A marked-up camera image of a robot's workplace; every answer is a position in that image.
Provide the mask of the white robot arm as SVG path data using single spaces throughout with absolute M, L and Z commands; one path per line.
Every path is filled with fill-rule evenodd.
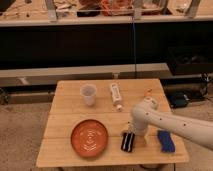
M 166 114 L 157 107 L 153 97 L 145 97 L 132 108 L 131 131 L 135 135 L 144 136 L 153 125 L 213 151 L 213 122 Z

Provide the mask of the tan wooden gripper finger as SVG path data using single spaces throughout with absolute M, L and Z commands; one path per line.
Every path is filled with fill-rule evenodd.
M 137 137 L 137 142 L 140 145 L 142 145 L 143 147 L 145 147 L 147 145 L 147 136 L 146 135 L 138 136 Z

